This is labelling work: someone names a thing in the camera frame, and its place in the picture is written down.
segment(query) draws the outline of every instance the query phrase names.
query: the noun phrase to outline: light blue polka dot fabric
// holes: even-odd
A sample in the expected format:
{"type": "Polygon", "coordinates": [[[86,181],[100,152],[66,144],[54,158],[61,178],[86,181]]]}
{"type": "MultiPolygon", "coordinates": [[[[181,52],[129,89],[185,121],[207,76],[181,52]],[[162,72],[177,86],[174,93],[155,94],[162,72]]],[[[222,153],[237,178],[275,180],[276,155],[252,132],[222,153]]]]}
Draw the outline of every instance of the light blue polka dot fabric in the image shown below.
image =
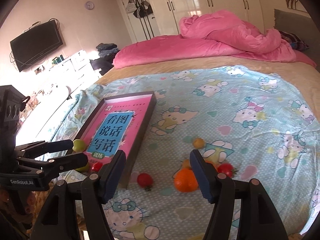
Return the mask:
{"type": "MultiPolygon", "coordinates": [[[[78,131],[104,96],[148,90],[157,105],[130,184],[104,206],[115,237],[201,239],[213,205],[199,190],[182,193],[173,185],[199,137],[206,160],[231,163],[238,170],[234,179],[262,182],[288,234],[310,226],[320,209],[320,125],[300,92],[277,74],[225,66],[95,85],[82,93],[55,139],[78,131]],[[154,180],[151,191],[136,183],[142,172],[154,180]]],[[[67,175],[70,182],[81,179],[75,171],[67,175]]],[[[239,210],[236,201],[230,239],[236,239],[239,210]]]]}

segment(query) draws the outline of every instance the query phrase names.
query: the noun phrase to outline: flat screen tv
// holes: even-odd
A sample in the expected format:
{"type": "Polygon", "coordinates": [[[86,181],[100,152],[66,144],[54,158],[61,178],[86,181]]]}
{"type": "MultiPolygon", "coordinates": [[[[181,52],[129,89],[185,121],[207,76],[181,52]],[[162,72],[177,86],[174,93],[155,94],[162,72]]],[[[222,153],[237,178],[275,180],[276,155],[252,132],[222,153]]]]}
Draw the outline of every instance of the flat screen tv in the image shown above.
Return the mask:
{"type": "Polygon", "coordinates": [[[10,41],[12,54],[20,72],[53,52],[62,44],[55,20],[33,27],[10,41]]]}

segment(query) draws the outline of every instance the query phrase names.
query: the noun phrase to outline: pink comforter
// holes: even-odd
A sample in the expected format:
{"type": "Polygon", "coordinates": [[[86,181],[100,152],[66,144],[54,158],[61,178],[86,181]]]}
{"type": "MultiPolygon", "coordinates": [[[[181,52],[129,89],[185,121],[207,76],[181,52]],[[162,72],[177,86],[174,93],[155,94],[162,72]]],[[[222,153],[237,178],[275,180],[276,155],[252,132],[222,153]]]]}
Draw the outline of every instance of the pink comforter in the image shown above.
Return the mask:
{"type": "Polygon", "coordinates": [[[270,62],[316,64],[294,51],[276,29],[263,35],[252,24],[221,10],[180,20],[181,35],[159,36],[123,48],[114,59],[116,69],[149,63],[213,56],[234,56],[270,62]]]}

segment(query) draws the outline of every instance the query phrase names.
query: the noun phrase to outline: clock face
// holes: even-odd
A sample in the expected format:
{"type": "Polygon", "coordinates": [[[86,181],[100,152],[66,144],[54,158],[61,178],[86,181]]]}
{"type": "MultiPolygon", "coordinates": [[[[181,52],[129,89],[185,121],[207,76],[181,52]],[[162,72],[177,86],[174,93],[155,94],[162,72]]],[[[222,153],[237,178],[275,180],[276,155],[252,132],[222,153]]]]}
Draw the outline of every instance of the clock face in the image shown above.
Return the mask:
{"type": "Polygon", "coordinates": [[[90,1],[86,2],[84,6],[88,10],[92,10],[94,8],[93,2],[90,2],[90,1]]]}

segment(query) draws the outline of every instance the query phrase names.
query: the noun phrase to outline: beige blanket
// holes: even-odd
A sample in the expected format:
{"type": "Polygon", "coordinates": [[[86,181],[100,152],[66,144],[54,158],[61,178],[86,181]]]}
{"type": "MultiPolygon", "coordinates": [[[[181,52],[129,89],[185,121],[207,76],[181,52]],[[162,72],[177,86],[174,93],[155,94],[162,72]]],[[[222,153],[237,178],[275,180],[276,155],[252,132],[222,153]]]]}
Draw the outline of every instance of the beige blanket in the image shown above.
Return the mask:
{"type": "Polygon", "coordinates": [[[265,74],[278,73],[284,80],[300,90],[316,118],[320,119],[320,73],[302,63],[266,62],[230,56],[181,59],[148,65],[111,69],[97,83],[106,85],[114,80],[138,75],[168,73],[187,69],[210,69],[222,66],[244,65],[265,74]]]}

